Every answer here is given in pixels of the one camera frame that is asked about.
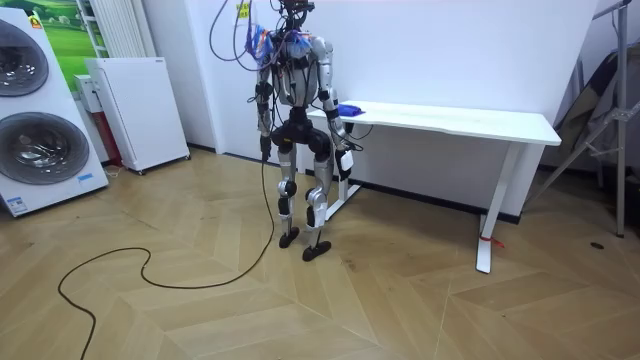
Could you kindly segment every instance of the white appliance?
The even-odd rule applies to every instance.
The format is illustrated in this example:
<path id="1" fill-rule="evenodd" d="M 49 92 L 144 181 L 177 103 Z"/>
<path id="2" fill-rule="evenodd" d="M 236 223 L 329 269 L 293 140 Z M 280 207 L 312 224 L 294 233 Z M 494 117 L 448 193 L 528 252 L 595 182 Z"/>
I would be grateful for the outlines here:
<path id="1" fill-rule="evenodd" d="M 122 163 L 145 170 L 189 159 L 164 58 L 87 59 Z"/>
<path id="2" fill-rule="evenodd" d="M 13 216 L 107 185 L 37 19 L 0 8 L 0 198 Z"/>

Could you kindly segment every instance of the mini fridge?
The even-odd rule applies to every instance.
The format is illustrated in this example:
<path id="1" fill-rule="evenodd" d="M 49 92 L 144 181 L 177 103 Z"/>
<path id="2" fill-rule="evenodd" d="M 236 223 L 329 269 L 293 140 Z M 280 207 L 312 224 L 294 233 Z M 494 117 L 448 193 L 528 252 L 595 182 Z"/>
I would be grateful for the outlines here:
<path id="1" fill-rule="evenodd" d="M 190 159 L 164 58 L 86 59 L 124 167 Z"/>

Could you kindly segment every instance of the radiator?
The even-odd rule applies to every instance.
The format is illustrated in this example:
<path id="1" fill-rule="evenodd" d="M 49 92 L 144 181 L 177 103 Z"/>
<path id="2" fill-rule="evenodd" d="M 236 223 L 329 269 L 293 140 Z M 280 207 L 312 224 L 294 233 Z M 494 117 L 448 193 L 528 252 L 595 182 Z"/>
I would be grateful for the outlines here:
<path id="1" fill-rule="evenodd" d="M 131 0 L 90 1 L 109 57 L 147 56 Z"/>

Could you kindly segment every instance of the robot leg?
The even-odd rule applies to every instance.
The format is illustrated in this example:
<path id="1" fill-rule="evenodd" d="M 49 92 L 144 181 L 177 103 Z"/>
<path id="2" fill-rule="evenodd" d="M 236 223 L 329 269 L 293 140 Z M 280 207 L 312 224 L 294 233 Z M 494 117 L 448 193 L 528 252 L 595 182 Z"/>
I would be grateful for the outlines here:
<path id="1" fill-rule="evenodd" d="M 310 232 L 309 247 L 302 254 L 302 260 L 311 261 L 331 249 L 331 243 L 320 241 L 322 228 L 328 206 L 329 189 L 333 180 L 332 145 L 329 136 L 319 130 L 313 129 L 310 135 L 309 149 L 315 154 L 314 171 L 316 187 L 309 189 L 306 200 L 307 231 Z"/>
<path id="2" fill-rule="evenodd" d="M 278 210 L 282 221 L 280 248 L 286 249 L 298 237 L 300 229 L 293 225 L 294 196 L 298 190 L 296 185 L 296 144 L 283 143 L 278 147 L 278 159 L 282 170 L 282 181 L 278 183 Z"/>

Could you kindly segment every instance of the yellow label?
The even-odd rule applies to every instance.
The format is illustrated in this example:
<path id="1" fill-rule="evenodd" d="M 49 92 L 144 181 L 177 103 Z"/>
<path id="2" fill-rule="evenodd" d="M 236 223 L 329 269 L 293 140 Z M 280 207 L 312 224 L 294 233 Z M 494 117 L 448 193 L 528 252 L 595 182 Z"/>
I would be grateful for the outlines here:
<path id="1" fill-rule="evenodd" d="M 29 16 L 29 22 L 31 23 L 31 27 L 33 27 L 34 29 L 42 29 L 42 24 L 40 23 L 40 19 L 38 19 L 37 16 Z"/>
<path id="2" fill-rule="evenodd" d="M 248 19 L 249 18 L 249 4 L 242 4 L 242 10 L 240 10 L 240 4 L 236 5 L 236 12 L 240 11 L 238 14 L 238 19 Z"/>

